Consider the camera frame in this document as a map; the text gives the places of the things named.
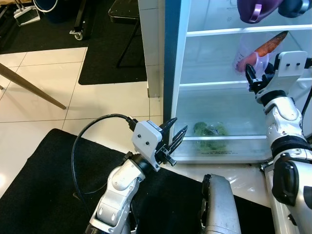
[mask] white wall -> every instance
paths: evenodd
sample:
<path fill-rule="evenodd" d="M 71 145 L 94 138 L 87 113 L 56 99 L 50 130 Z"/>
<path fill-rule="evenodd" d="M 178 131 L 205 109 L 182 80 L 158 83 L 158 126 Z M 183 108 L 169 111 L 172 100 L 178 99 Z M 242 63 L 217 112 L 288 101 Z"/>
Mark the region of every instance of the white wall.
<path fill-rule="evenodd" d="M 163 90 L 161 81 L 163 81 L 164 65 L 164 2 L 164 0 L 138 1 L 147 82 L 151 98 L 162 96 Z"/>

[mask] chair leg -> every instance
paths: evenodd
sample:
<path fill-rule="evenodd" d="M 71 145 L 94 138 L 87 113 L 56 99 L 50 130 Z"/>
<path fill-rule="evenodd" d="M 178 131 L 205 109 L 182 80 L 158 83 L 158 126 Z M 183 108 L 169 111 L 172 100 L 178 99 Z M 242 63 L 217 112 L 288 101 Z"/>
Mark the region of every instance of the chair leg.
<path fill-rule="evenodd" d="M 138 29 L 139 26 L 140 26 L 140 19 L 137 20 L 136 25 L 135 25 L 135 28 L 134 28 L 134 30 L 132 31 L 131 36 L 130 36 L 129 39 L 128 39 L 128 42 L 127 42 L 125 48 L 123 49 L 122 54 L 120 55 L 120 57 L 119 57 L 119 59 L 118 59 L 118 62 L 117 62 L 117 65 L 116 65 L 117 68 L 120 67 L 121 61 L 122 61 L 123 57 L 125 56 L 125 54 L 126 54 L 128 48 L 129 48 L 129 46 L 130 46 L 130 43 L 131 43 L 132 39 L 133 39 L 134 36 L 136 35 L 137 29 Z"/>
<path fill-rule="evenodd" d="M 27 89 L 28 91 L 38 95 L 39 97 L 47 100 L 48 102 L 56 105 L 57 107 L 59 107 L 61 109 L 66 109 L 66 107 L 62 103 L 56 101 L 53 97 L 47 95 L 41 89 L 37 88 L 32 83 L 28 82 L 23 77 L 16 74 L 11 69 L 7 68 L 6 66 L 4 66 L 1 63 L 0 63 L 0 75 L 4 76 L 5 78 L 12 81 L 13 83 L 23 87 L 24 89 Z"/>

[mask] carrot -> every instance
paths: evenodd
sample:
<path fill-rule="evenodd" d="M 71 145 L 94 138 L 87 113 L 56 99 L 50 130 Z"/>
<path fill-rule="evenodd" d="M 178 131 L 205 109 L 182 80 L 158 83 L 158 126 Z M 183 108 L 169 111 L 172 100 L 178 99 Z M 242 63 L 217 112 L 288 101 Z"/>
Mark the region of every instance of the carrot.
<path fill-rule="evenodd" d="M 266 56 L 268 53 L 271 53 L 273 50 L 275 50 L 276 47 L 284 40 L 286 35 L 288 34 L 288 31 L 281 32 L 277 34 L 275 37 L 261 45 L 258 49 L 255 50 L 255 52 L 258 52 L 260 57 Z"/>

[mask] metal bracket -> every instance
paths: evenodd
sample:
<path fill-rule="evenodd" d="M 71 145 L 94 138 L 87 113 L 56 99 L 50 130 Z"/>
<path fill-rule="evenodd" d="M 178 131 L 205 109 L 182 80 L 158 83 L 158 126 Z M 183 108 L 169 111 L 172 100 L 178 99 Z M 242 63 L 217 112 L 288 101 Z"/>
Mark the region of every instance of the metal bracket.
<path fill-rule="evenodd" d="M 152 122 L 149 123 L 147 121 L 137 123 L 133 132 L 132 142 L 135 149 L 151 164 L 153 169 L 158 172 L 160 165 L 155 159 L 155 153 L 157 145 L 162 140 L 162 129 L 152 124 Z"/>
<path fill-rule="evenodd" d="M 279 90 L 288 94 L 292 85 L 302 76 L 308 53 L 305 51 L 282 52 L 278 55 L 278 70 L 267 87 L 260 90 L 255 98 L 261 104 L 261 97 L 265 94 Z"/>

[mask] cable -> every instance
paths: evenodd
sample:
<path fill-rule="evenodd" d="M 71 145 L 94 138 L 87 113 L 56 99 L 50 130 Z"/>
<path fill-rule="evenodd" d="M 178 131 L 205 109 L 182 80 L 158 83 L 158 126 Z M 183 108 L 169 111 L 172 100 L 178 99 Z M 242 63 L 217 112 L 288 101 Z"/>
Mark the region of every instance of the cable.
<path fill-rule="evenodd" d="M 311 100 L 311 97 L 312 97 L 312 87 L 310 89 L 310 92 L 309 92 L 309 95 L 307 97 L 307 100 L 306 100 L 306 103 L 304 103 L 304 106 L 303 106 L 303 109 L 302 109 L 302 112 L 301 112 L 301 115 L 302 115 L 302 123 L 301 123 L 301 128 L 302 128 L 302 131 L 303 131 L 303 119 L 304 119 L 304 115 L 306 113 L 306 110 L 308 108 L 308 105 L 309 105 L 309 102 Z"/>
<path fill-rule="evenodd" d="M 96 190 L 93 190 L 93 191 L 89 191 L 89 192 L 81 192 L 83 195 L 89 195 L 89 194 L 95 194 L 97 193 L 98 191 L 102 190 L 103 188 L 105 188 L 105 186 L 107 185 L 107 182 L 105 182 L 105 184 L 103 184 L 101 187 L 99 187 L 98 189 Z M 80 198 L 77 196 L 77 193 L 73 193 L 73 196 L 75 198 L 77 198 L 78 200 L 80 200 Z"/>
<path fill-rule="evenodd" d="M 43 12 L 43 13 L 48 13 L 48 12 L 53 11 L 54 8 L 57 6 L 58 1 L 59 1 L 59 0 L 55 0 L 54 6 L 52 6 L 52 8 L 50 8 L 49 10 L 43 10 L 42 8 L 40 8 L 40 7 L 37 5 L 36 0 L 33 0 L 35 7 L 36 7 L 39 11 L 41 11 L 41 12 Z"/>
<path fill-rule="evenodd" d="M 130 123 L 133 121 L 133 119 L 131 119 L 130 117 L 127 117 L 125 115 L 121 115 L 121 114 L 111 114 L 111 115 L 105 115 L 105 116 L 101 116 L 95 120 L 93 120 L 92 122 L 90 122 L 87 126 L 85 126 L 81 132 L 78 134 L 75 142 L 74 142 L 74 145 L 73 145 L 73 149 L 72 149 L 72 155 L 71 155 L 71 166 L 72 166 L 72 177 L 73 177 L 73 181 L 74 181 L 74 185 L 75 185 L 75 189 L 76 189 L 76 192 L 77 192 L 77 196 L 78 198 L 81 200 L 81 202 L 83 203 L 84 207 L 85 207 L 85 210 L 86 212 L 88 213 L 89 217 L 91 217 L 91 213 L 90 213 L 90 210 L 87 206 L 87 203 L 85 201 L 85 199 L 83 198 L 83 195 L 82 195 L 82 192 L 80 191 L 80 188 L 78 186 L 78 182 L 77 182 L 77 177 L 76 177 L 76 171 L 75 171 L 75 150 L 76 150 L 76 147 L 77 147 L 77 143 L 79 141 L 79 139 L 81 138 L 81 136 L 94 124 L 96 124 L 97 122 L 103 120 L 103 119 L 106 119 L 106 118 L 113 118 L 113 117 L 118 117 L 118 118 L 123 118 L 125 119 L 129 125 Z"/>

